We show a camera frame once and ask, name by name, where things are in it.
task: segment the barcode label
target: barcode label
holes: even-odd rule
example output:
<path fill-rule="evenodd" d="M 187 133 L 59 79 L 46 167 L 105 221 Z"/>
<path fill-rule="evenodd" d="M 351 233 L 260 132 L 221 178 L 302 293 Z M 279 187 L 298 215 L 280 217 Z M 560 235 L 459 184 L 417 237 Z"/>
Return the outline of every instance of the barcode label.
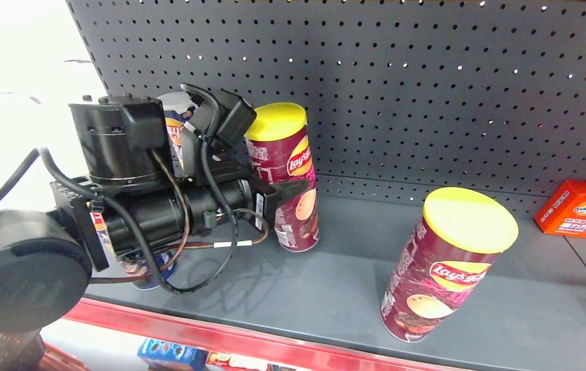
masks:
<path fill-rule="evenodd" d="M 258 216 L 263 216 L 263 195 L 261 195 L 260 193 L 257 193 L 256 195 L 256 213 L 258 214 Z M 263 223 L 260 221 L 259 218 L 256 218 L 256 228 L 258 230 L 262 230 L 263 229 Z"/>
<path fill-rule="evenodd" d="M 284 231 L 286 231 L 286 240 L 288 240 L 288 243 L 286 244 L 286 246 L 297 247 L 295 244 L 295 234 L 293 233 L 293 226 L 282 225 L 281 227 L 283 228 Z"/>
<path fill-rule="evenodd" d="M 274 229 L 274 232 L 277 232 L 277 238 L 279 238 L 279 243 L 284 246 L 291 246 L 290 241 L 288 240 L 288 233 L 284 232 L 283 230 Z"/>

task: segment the blue chip can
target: blue chip can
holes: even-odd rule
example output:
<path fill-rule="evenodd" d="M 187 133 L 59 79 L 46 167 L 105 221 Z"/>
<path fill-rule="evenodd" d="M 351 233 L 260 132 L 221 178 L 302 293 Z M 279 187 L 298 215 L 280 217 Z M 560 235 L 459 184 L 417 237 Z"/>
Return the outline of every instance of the blue chip can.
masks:
<path fill-rule="evenodd" d="M 158 262 L 158 267 L 162 267 L 163 265 L 165 265 L 168 261 L 171 260 L 172 257 L 173 257 L 172 252 L 166 252 L 166 253 L 157 255 L 156 261 Z M 146 275 L 148 273 L 151 273 L 151 270 L 148 268 L 146 260 L 144 260 L 144 259 L 134 260 L 129 263 L 122 262 L 121 265 L 123 266 L 123 269 L 125 269 L 125 272 L 129 276 L 141 276 L 141 275 Z M 168 280 L 173 275 L 173 273 L 175 271 L 176 271 L 176 262 L 174 261 L 170 266 L 168 266 L 165 270 L 162 271 L 162 276 L 166 280 Z M 142 280 L 135 280 L 132 282 L 132 284 L 134 284 L 135 287 L 137 287 L 137 289 L 140 289 L 140 290 L 151 290 L 151 289 L 158 287 L 157 280 L 152 276 L 148 277 L 146 279 L 142 279 Z"/>
<path fill-rule="evenodd" d="M 158 99 L 162 101 L 171 149 L 180 164 L 180 174 L 176 175 L 192 176 L 196 155 L 192 143 L 196 141 L 196 136 L 185 128 L 185 123 L 194 115 L 196 104 L 186 92 L 171 92 L 158 96 Z"/>

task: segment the black cable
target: black cable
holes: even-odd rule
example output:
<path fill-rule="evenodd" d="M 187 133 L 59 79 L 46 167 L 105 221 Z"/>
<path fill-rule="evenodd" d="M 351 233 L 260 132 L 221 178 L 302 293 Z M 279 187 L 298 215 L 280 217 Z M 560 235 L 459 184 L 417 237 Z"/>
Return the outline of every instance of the black cable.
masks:
<path fill-rule="evenodd" d="M 215 137 L 215 134 L 217 134 L 217 130 L 220 129 L 220 113 L 222 112 L 222 110 L 220 108 L 220 103 L 217 101 L 217 98 L 210 94 L 210 92 L 204 91 L 200 87 L 196 87 L 194 85 L 180 84 L 180 87 L 186 92 L 190 92 L 192 94 L 201 96 L 212 106 L 212 120 L 210 122 L 210 125 L 208 125 L 208 128 L 206 129 L 205 133 L 206 137 L 212 139 L 213 137 Z M 220 187 L 217 186 L 217 182 L 213 178 L 212 172 L 210 172 L 210 167 L 208 166 L 208 146 L 209 145 L 207 141 L 203 141 L 201 143 L 201 167 L 203 168 L 204 175 L 206 176 L 206 178 L 208 178 L 208 184 L 210 185 L 210 189 L 215 194 L 215 200 L 222 207 L 222 209 L 224 209 L 224 212 L 227 214 L 229 221 L 231 223 L 231 246 L 229 247 L 229 252 L 226 258 L 224 258 L 224 261 L 222 261 L 220 267 L 218 267 L 217 270 L 215 270 L 215 273 L 213 273 L 210 277 L 192 287 L 192 289 L 195 290 L 201 289 L 202 287 L 206 286 L 210 283 L 211 280 L 217 278 L 217 276 L 219 276 L 220 273 L 222 273 L 227 263 L 229 263 L 229 260 L 233 258 L 233 254 L 236 252 L 236 246 L 238 244 L 238 222 L 236 221 L 236 216 L 234 215 L 231 206 L 229 206 L 229 202 L 226 200 L 226 197 L 224 197 L 222 191 L 220 191 Z"/>
<path fill-rule="evenodd" d="M 135 239 L 137 240 L 139 246 L 142 248 L 142 252 L 144 253 L 144 259 L 146 259 L 146 263 L 153 274 L 153 277 L 156 278 L 158 285 L 161 286 L 166 291 L 169 291 L 173 294 L 189 294 L 196 291 L 194 287 L 189 289 L 179 289 L 172 284 L 170 284 L 163 276 L 160 268 L 158 266 L 158 261 L 151 251 L 149 243 L 144 236 L 144 231 L 142 227 L 139 226 L 139 223 L 135 220 L 135 218 L 123 207 L 119 204 L 116 199 L 109 195 L 104 195 L 102 193 L 96 192 L 95 190 L 90 190 L 89 188 L 82 187 L 80 184 L 73 181 L 71 178 L 68 178 L 60 171 L 60 169 L 55 164 L 54 160 L 52 159 L 52 155 L 50 155 L 50 151 L 47 148 L 40 148 L 39 154 L 41 155 L 41 159 L 43 160 L 43 164 L 45 168 L 48 170 L 50 175 L 55 178 L 56 181 L 62 183 L 66 188 L 69 190 L 78 193 L 88 199 L 92 200 L 101 200 L 107 204 L 107 206 L 114 209 L 120 216 L 123 218 L 123 221 L 126 223 L 128 228 L 132 231 L 132 234 L 135 235 Z"/>
<path fill-rule="evenodd" d="M 27 157 L 24 160 L 22 160 L 20 166 L 17 169 L 15 169 L 13 174 L 11 174 L 10 178 L 8 178 L 4 185 L 2 185 L 2 188 L 0 188 L 0 201 L 3 198 L 5 198 L 6 195 L 15 187 L 15 184 L 17 184 L 20 178 L 22 178 L 22 176 L 25 175 L 29 167 L 34 163 L 34 161 L 36 161 L 38 157 L 38 151 L 36 149 L 33 149 L 31 150 L 29 155 L 27 155 Z"/>

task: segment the red shelf edge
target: red shelf edge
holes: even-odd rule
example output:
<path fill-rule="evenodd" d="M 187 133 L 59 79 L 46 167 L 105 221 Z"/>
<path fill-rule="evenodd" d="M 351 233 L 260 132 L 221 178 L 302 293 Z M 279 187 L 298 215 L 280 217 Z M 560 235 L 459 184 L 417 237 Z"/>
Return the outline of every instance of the red shelf edge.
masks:
<path fill-rule="evenodd" d="M 191 347 L 235 353 L 313 371 L 458 371 L 222 324 L 158 314 L 83 298 L 64 319 Z"/>

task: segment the blue box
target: blue box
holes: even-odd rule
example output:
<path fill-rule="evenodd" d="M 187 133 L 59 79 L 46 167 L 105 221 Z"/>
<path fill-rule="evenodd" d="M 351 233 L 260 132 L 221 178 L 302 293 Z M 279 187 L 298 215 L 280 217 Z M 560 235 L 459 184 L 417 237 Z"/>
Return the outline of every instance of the blue box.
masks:
<path fill-rule="evenodd" d="M 137 356 L 153 369 L 203 371 L 208 352 L 169 341 L 146 339 Z"/>

